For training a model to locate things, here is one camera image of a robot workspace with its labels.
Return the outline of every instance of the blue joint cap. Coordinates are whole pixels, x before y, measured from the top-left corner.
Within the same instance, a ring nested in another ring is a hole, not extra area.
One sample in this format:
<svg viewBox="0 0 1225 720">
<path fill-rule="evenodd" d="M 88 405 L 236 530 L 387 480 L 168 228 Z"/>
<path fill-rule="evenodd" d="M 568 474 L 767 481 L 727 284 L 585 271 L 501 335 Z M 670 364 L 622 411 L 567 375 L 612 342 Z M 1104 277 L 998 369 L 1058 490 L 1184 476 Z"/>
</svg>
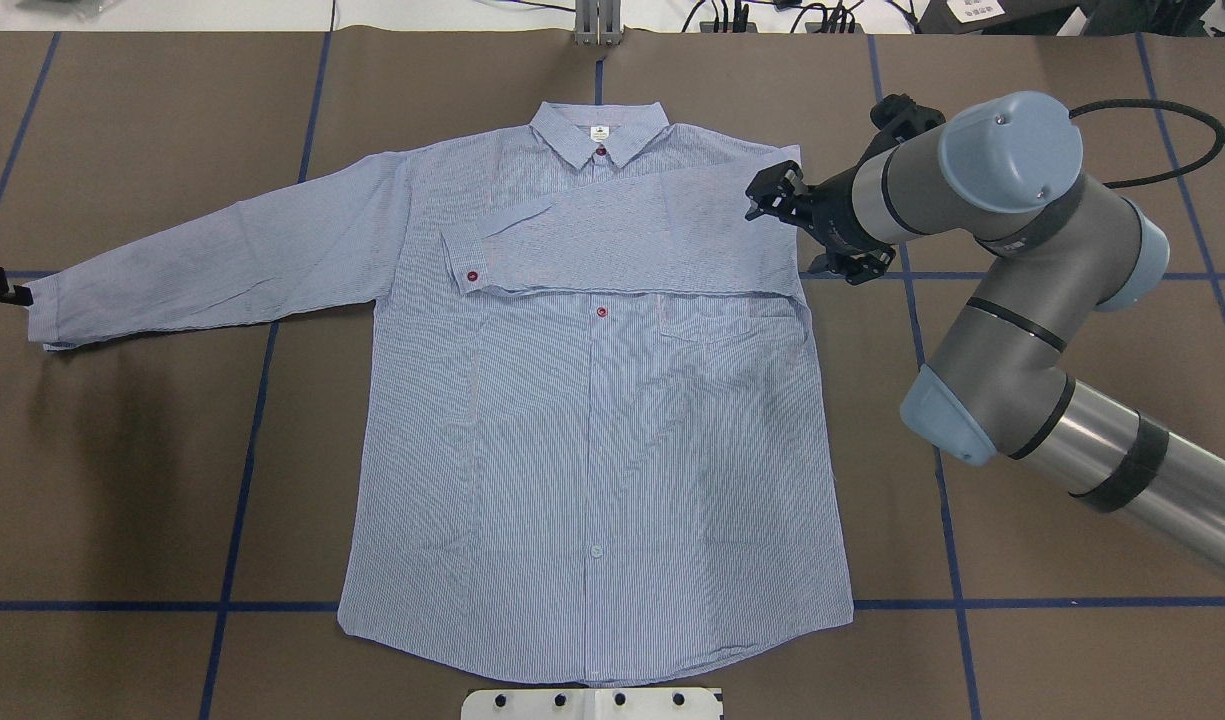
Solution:
<svg viewBox="0 0 1225 720">
<path fill-rule="evenodd" d="M 1025 89 L 956 115 L 941 131 L 937 160 L 970 204 L 1029 213 L 1073 186 L 1083 168 L 1083 136 L 1060 100 Z"/>
<path fill-rule="evenodd" d="M 927 365 L 919 369 L 919 377 L 902 402 L 902 420 L 924 440 L 968 465 L 984 465 L 1000 453 L 954 391 Z"/>
<path fill-rule="evenodd" d="M 1101 310 L 1102 313 L 1123 310 L 1153 290 L 1164 279 L 1164 272 L 1167 271 L 1167 261 L 1171 256 L 1166 234 L 1159 229 L 1159 225 L 1153 224 L 1147 214 L 1142 213 L 1136 202 L 1128 200 L 1128 204 L 1132 204 L 1132 209 L 1137 211 L 1137 219 L 1140 220 L 1140 252 L 1137 255 L 1137 264 L 1133 266 L 1132 274 L 1128 274 L 1128 282 L 1123 283 L 1123 287 L 1104 302 L 1096 305 L 1096 310 Z"/>
</svg>

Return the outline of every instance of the white mounting plate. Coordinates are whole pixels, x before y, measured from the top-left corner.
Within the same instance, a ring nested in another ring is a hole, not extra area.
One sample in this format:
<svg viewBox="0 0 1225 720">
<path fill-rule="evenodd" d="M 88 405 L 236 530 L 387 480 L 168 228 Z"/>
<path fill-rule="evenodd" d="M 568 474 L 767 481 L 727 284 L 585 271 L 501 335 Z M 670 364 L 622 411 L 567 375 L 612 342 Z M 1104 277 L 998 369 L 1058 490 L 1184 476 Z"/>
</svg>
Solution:
<svg viewBox="0 0 1225 720">
<path fill-rule="evenodd" d="M 475 691 L 462 703 L 461 720 L 722 720 L 722 693 L 718 688 Z M 559 696 L 562 705 L 554 700 Z M 617 696 L 625 700 L 621 705 Z"/>
</svg>

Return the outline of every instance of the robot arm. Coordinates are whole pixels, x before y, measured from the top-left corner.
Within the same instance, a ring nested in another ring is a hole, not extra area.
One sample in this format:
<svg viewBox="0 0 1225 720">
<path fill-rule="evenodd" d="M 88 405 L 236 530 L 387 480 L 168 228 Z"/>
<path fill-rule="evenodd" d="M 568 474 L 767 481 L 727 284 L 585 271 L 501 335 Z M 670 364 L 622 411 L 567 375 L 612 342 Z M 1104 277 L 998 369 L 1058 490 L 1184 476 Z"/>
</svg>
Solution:
<svg viewBox="0 0 1225 720">
<path fill-rule="evenodd" d="M 1225 460 L 1056 366 L 1091 311 L 1136 302 L 1169 255 L 1136 204 L 1082 171 L 1069 110 L 1018 92 L 949 122 L 904 96 L 871 115 L 881 131 L 860 163 L 820 186 L 794 163 L 768 168 L 746 218 L 801 227 L 826 247 L 812 271 L 853 284 L 883 274 L 899 242 L 952 228 L 996 256 L 919 370 L 905 424 L 968 464 L 1034 465 L 1225 569 Z"/>
</svg>

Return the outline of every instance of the long-sleeve shirt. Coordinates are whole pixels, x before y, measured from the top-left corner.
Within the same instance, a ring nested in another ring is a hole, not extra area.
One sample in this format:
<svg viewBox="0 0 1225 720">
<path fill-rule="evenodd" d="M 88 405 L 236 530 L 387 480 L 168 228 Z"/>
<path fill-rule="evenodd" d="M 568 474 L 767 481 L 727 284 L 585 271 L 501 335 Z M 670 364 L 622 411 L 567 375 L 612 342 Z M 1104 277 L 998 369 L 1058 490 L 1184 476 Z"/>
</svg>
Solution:
<svg viewBox="0 0 1225 720">
<path fill-rule="evenodd" d="M 513 682 L 702 673 L 851 618 L 794 229 L 744 219 L 796 152 L 543 104 L 33 282 L 29 339 L 375 301 L 342 628 Z"/>
</svg>

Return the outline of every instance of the folded sleeve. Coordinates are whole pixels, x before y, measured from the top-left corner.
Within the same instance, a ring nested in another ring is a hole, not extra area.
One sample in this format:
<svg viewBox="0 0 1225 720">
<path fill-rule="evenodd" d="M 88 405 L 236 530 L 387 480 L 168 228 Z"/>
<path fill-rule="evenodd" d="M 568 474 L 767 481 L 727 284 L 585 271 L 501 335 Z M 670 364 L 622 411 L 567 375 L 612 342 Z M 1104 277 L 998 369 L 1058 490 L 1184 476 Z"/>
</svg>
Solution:
<svg viewBox="0 0 1225 720">
<path fill-rule="evenodd" d="M 410 152 L 370 156 L 28 283 L 28 337 L 64 350 L 387 295 L 405 236 L 410 163 Z"/>
</svg>

